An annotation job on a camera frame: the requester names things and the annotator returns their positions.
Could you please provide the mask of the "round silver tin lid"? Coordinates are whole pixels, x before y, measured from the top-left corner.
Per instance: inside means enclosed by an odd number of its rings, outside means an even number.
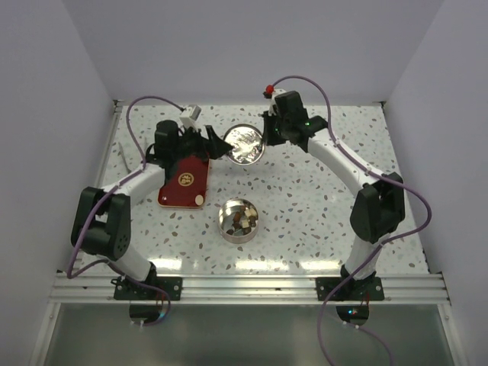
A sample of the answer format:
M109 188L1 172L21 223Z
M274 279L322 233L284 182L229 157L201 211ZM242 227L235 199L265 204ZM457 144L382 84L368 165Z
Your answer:
M257 163L265 152L261 132L250 124L237 124L229 128L223 140L233 147L226 157L237 165Z

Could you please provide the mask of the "metal serving tongs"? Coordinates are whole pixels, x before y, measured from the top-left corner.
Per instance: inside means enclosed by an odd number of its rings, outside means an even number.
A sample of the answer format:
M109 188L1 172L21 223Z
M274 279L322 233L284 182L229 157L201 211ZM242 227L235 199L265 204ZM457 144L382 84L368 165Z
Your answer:
M123 146L122 146L122 144L120 142L117 143L117 147L119 149L119 155L120 155L121 161L123 163L123 167L125 169L125 172L127 174L130 174L131 173L131 169L130 169L128 163L127 163L127 158L125 156L124 148L123 148Z

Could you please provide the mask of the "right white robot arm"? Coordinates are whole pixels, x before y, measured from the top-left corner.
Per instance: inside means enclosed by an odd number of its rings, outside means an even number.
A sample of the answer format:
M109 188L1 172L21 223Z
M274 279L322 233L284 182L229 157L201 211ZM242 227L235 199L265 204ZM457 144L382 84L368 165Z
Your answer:
M367 290L366 280L376 272L381 242L405 219L403 179L395 172L385 175L334 140L329 119L311 117L298 92L269 85L263 95L270 101L262 115L264 144L299 146L327 166L355 199L349 218L355 239L341 269L339 289L344 297L357 299Z

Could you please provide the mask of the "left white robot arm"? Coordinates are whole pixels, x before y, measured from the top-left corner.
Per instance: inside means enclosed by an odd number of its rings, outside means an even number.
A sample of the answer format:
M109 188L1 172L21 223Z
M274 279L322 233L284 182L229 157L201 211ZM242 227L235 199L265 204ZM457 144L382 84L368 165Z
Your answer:
M73 254L66 276L70 279L105 263L132 278L131 289L141 299L156 295L158 280L150 275L154 265L131 242L131 211L149 193L163 187L178 171L181 160L195 156L206 162L233 150L212 126L206 136L193 127L181 129L173 120L156 125L154 143L143 153L142 164L124 178L103 188L85 188L72 227Z

